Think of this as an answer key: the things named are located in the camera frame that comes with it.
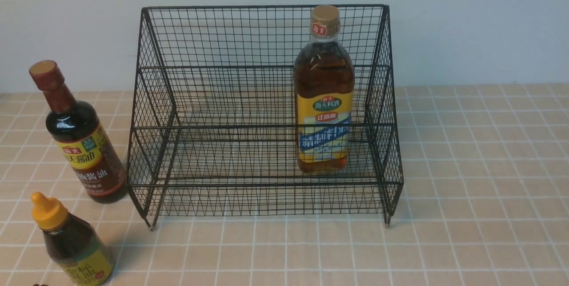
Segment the brown bottle cap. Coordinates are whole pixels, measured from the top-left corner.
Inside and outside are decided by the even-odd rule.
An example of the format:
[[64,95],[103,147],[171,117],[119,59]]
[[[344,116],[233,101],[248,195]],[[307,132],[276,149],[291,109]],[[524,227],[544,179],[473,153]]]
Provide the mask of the brown bottle cap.
[[30,67],[30,76],[41,91],[53,91],[65,82],[57,63],[52,60],[42,60]]
[[311,34],[319,38],[336,35],[340,31],[340,10],[328,4],[317,6],[310,12]]

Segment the wire mesh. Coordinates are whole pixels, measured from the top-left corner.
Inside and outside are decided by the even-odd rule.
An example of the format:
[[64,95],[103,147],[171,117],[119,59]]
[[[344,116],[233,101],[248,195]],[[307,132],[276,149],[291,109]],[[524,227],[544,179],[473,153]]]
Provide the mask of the wire mesh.
[[297,213],[389,223],[404,182],[389,8],[338,6],[356,70],[348,165],[309,175],[297,166],[292,64],[311,8],[143,8],[128,188],[149,226],[159,215]]

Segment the red logo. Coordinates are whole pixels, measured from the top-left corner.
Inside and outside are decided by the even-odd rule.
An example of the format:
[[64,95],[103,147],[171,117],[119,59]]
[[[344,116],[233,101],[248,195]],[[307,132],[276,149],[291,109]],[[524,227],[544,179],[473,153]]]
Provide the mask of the red logo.
[[325,36],[326,26],[323,26],[321,23],[313,23],[313,33],[319,36]]
[[79,148],[79,147],[65,146],[65,147],[61,147],[61,149],[63,149],[63,152],[65,152],[68,155],[83,154],[83,152],[81,151],[81,148]]
[[322,113],[317,115],[317,122],[327,122],[338,118],[337,112]]

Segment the yellow nozzle cap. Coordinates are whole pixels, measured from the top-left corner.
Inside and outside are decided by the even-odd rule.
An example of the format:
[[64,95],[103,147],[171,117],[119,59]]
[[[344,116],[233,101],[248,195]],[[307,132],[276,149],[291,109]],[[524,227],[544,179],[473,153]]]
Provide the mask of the yellow nozzle cap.
[[39,228],[43,230],[54,229],[67,219],[69,211],[59,200],[53,197],[48,198],[38,191],[32,193],[31,200],[34,203],[32,217],[34,217]]

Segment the white wall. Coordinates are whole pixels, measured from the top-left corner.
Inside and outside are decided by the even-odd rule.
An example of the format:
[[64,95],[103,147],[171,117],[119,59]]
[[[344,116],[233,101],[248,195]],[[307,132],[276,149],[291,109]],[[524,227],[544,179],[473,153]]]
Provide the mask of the white wall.
[[569,81],[569,0],[0,0],[0,92],[55,59],[74,90],[133,87],[143,6],[382,3],[396,83]]

